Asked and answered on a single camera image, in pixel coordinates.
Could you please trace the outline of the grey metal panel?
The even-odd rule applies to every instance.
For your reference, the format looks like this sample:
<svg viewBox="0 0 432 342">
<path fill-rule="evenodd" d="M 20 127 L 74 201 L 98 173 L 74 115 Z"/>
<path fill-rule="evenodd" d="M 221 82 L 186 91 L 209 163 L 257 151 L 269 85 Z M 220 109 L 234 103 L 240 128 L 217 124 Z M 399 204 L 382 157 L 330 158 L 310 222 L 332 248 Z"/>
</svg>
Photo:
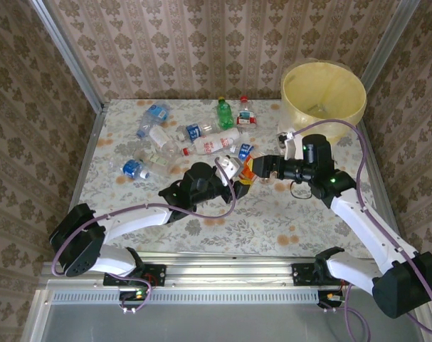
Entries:
<svg viewBox="0 0 432 342">
<path fill-rule="evenodd" d="M 296 305 L 52 306 L 34 342 L 352 342 L 342 313 Z"/>
</svg>

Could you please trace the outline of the small blue label bottle 350mL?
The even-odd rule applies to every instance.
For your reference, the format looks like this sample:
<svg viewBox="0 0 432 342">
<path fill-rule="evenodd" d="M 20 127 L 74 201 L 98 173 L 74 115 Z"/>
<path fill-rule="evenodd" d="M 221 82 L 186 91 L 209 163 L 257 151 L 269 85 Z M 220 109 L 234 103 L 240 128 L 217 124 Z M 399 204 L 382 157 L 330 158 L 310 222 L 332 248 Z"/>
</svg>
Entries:
<svg viewBox="0 0 432 342">
<path fill-rule="evenodd" d="M 253 145 L 248 143 L 241 143 L 235 146 L 234 153 L 241 162 L 245 162 L 253 150 L 254 150 Z"/>
</svg>

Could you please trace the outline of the small circuit board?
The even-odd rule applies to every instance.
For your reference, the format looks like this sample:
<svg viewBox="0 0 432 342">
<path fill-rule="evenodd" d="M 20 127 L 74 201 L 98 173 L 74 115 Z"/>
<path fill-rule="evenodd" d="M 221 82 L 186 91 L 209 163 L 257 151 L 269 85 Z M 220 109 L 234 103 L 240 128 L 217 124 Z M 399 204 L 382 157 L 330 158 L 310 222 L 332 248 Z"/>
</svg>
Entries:
<svg viewBox="0 0 432 342">
<path fill-rule="evenodd" d="M 345 302 L 341 291 L 318 291 L 319 302 L 317 305 L 323 309 L 338 308 Z"/>
<path fill-rule="evenodd" d="M 140 289 L 120 289 L 120 302 L 140 303 L 146 300 L 149 295 L 149 290 L 146 288 Z"/>
</svg>

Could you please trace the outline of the crushed bottle light blue label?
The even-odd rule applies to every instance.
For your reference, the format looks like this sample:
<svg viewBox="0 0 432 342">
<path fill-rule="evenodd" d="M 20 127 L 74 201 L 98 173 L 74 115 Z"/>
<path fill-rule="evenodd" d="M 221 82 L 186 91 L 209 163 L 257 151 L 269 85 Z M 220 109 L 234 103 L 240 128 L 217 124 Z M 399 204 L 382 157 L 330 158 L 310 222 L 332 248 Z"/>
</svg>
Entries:
<svg viewBox="0 0 432 342">
<path fill-rule="evenodd" d="M 170 107 L 164 101 L 153 103 L 139 120 L 137 137 L 142 139 L 149 135 L 150 130 L 154 126 L 161 125 L 169 117 Z"/>
</svg>

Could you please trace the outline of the clear bottle green white label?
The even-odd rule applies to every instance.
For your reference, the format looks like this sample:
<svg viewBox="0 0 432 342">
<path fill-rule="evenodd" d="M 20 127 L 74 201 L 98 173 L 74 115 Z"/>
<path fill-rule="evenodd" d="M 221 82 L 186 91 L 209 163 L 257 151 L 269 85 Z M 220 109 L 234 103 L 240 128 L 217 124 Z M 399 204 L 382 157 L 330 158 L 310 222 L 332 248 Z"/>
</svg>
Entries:
<svg viewBox="0 0 432 342">
<path fill-rule="evenodd" d="M 150 172 L 162 177 L 170 176 L 173 167 L 177 163 L 175 157 L 167 157 L 158 152 L 147 152 L 141 149 L 133 153 L 133 158 L 141 161 Z"/>
</svg>

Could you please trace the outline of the aluminium frame post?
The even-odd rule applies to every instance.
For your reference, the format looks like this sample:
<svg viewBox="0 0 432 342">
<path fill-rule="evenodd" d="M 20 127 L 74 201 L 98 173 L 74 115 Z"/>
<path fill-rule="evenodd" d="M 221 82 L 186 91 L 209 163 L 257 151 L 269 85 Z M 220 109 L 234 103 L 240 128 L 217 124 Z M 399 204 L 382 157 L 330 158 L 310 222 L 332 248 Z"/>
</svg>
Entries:
<svg viewBox="0 0 432 342">
<path fill-rule="evenodd" d="M 376 47 L 372 58 L 361 77 L 361 82 L 368 93 L 381 73 L 382 68 L 398 43 L 407 24 L 417 10 L 421 0 L 400 0 L 386 30 Z"/>
<path fill-rule="evenodd" d="M 58 18 L 48 5 L 47 0 L 30 0 L 30 2 L 95 114 L 101 114 L 104 101 L 98 95 L 88 73 L 78 58 L 76 50 L 71 46 L 69 38 L 65 35 L 63 26 L 58 23 Z"/>
</svg>

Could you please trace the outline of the ribbed bottle dark blue label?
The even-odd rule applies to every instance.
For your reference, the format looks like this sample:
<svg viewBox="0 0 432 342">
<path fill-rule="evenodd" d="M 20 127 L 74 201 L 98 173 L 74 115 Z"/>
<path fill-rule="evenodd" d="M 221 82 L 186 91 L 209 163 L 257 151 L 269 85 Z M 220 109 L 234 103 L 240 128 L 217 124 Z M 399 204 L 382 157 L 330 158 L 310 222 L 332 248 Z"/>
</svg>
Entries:
<svg viewBox="0 0 432 342">
<path fill-rule="evenodd" d="M 149 177 L 149 170 L 145 166 L 142 160 L 116 160 L 111 159 L 109 161 L 111 171 L 119 171 L 124 176 L 132 180 L 143 179 L 146 180 Z"/>
</svg>

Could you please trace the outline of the yellow plastic bin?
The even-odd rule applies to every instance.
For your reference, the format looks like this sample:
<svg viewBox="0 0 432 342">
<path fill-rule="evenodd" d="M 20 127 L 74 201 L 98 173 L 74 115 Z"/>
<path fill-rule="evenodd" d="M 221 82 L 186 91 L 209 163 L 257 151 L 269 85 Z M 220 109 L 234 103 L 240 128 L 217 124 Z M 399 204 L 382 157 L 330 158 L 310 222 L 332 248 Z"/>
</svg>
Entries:
<svg viewBox="0 0 432 342">
<path fill-rule="evenodd" d="M 366 90 L 349 67 L 314 58 L 283 72 L 280 94 L 280 115 L 290 114 L 295 131 L 329 119 L 357 125 L 367 106 Z"/>
</svg>

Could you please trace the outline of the orange label bottle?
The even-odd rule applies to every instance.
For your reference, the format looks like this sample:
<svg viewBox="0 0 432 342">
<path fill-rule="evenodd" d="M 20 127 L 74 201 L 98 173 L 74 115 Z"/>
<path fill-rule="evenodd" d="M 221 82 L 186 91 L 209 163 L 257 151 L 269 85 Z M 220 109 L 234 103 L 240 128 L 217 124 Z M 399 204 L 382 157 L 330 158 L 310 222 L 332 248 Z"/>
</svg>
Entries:
<svg viewBox="0 0 432 342">
<path fill-rule="evenodd" d="M 249 179 L 254 181 L 257 176 L 255 175 L 255 173 L 252 171 L 251 167 L 246 167 L 245 166 L 245 162 L 243 162 L 243 169 L 241 171 L 241 173 L 238 176 L 240 179 Z"/>
</svg>

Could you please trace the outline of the aluminium base beam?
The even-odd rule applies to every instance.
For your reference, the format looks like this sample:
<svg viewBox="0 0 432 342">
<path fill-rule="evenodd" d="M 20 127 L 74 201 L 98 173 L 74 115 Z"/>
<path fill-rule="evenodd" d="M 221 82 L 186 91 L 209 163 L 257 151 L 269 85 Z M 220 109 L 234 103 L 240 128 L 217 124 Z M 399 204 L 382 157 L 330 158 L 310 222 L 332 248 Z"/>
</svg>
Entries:
<svg viewBox="0 0 432 342">
<path fill-rule="evenodd" d="M 381 275 L 373 259 L 341 251 L 310 258 L 136 252 L 114 246 L 77 258 L 69 270 L 51 263 L 42 269 L 44 279 L 68 279 L 73 284 L 92 281 L 94 286 L 127 288 L 142 278 L 173 290 L 337 289 L 343 281 L 370 289 Z"/>
</svg>

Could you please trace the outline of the green bottle yellow cap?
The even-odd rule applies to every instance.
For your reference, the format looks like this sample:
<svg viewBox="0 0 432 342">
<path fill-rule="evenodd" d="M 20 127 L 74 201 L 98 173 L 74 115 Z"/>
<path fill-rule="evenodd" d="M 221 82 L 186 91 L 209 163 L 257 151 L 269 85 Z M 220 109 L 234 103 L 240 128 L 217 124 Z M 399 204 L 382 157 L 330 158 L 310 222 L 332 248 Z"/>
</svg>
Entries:
<svg viewBox="0 0 432 342">
<path fill-rule="evenodd" d="M 228 130 L 234 126 L 231 106 L 228 104 L 224 97 L 218 98 L 216 113 L 219 126 L 222 130 Z"/>
</svg>

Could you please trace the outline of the white plastic bin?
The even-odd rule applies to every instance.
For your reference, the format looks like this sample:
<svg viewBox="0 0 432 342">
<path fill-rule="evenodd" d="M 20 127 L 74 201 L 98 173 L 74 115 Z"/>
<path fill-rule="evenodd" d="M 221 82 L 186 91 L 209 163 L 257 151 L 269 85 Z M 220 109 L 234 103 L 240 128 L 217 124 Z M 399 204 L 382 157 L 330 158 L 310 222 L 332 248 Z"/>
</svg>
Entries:
<svg viewBox="0 0 432 342">
<path fill-rule="evenodd" d="M 278 122 L 278 133 L 295 132 L 293 120 L 289 113 L 281 113 Z"/>
</svg>

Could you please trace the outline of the long clear bottle blue label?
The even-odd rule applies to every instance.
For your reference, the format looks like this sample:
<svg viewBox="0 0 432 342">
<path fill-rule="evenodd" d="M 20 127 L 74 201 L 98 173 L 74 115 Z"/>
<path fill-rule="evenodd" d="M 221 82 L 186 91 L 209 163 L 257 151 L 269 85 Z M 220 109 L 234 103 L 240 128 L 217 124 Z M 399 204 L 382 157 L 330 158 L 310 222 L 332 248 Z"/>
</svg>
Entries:
<svg viewBox="0 0 432 342">
<path fill-rule="evenodd" d="M 193 142 L 197 138 L 219 133 L 220 130 L 219 124 L 215 120 L 201 121 L 192 123 L 191 125 L 187 125 L 183 129 L 178 130 L 174 137 L 180 142 L 187 140 Z"/>
</svg>

